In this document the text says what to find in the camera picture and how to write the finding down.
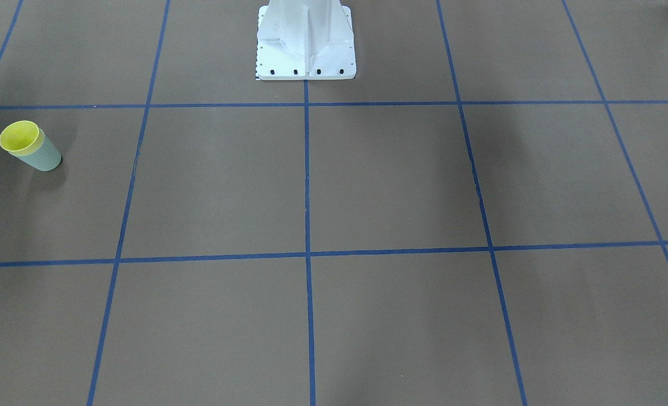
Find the green plastic cup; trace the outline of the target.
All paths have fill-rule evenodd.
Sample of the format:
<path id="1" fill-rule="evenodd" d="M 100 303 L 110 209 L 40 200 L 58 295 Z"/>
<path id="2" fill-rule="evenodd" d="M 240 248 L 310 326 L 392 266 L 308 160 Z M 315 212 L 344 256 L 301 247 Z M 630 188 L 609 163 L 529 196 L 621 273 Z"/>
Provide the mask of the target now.
<path id="1" fill-rule="evenodd" d="M 58 148 L 41 129 L 38 131 L 36 140 L 25 149 L 25 152 L 25 155 L 16 155 L 16 157 L 39 171 L 56 169 L 63 159 Z"/>

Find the yellow plastic cup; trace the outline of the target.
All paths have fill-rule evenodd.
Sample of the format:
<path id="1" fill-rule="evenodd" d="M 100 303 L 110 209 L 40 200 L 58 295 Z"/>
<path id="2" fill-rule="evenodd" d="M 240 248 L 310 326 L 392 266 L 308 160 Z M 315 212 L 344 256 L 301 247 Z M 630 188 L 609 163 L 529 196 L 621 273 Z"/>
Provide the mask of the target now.
<path id="1" fill-rule="evenodd" d="M 41 149 L 45 139 L 45 132 L 36 123 L 17 121 L 2 130 L 0 146 L 11 155 L 24 157 Z"/>

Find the brown table mat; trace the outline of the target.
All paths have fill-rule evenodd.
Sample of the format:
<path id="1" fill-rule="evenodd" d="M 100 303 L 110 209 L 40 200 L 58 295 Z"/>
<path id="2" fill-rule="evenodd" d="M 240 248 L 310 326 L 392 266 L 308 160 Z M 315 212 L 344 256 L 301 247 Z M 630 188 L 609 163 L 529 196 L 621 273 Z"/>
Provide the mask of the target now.
<path id="1" fill-rule="evenodd" d="M 0 405 L 668 405 L 668 1 L 0 1 Z"/>

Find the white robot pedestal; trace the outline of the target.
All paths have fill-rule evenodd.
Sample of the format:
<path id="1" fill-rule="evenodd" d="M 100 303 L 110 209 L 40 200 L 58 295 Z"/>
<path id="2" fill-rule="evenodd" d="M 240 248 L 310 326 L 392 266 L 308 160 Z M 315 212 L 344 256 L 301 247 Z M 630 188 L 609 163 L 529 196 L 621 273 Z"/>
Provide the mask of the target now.
<path id="1" fill-rule="evenodd" d="M 357 76 L 350 7 L 339 1 L 270 1 L 257 16 L 257 80 L 326 81 Z"/>

